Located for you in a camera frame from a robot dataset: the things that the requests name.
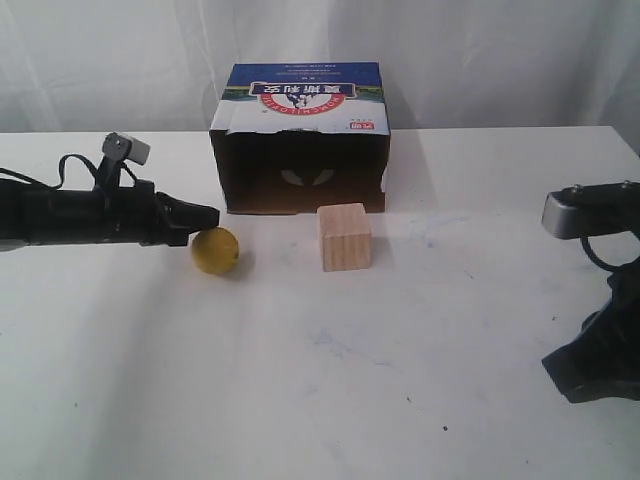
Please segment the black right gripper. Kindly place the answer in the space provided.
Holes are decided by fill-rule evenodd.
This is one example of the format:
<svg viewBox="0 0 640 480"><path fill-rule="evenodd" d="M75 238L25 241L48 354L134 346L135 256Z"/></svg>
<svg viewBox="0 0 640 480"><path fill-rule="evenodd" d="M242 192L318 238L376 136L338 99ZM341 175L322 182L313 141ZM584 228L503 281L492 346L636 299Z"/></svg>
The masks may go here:
<svg viewBox="0 0 640 480"><path fill-rule="evenodd" d="M611 299L580 335L542 360L558 391L573 404L605 398L639 400L639 262L607 279Z"/></svg>

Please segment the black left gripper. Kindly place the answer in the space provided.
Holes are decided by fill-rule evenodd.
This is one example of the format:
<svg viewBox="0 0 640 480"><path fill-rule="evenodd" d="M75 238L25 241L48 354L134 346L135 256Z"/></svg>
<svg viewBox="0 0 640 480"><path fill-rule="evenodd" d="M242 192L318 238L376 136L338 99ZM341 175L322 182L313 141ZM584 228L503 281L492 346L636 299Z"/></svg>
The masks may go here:
<svg viewBox="0 0 640 480"><path fill-rule="evenodd" d="M1 181L3 246L138 243L186 246L219 226L214 207L160 195L146 182L132 187L56 190Z"/></svg>

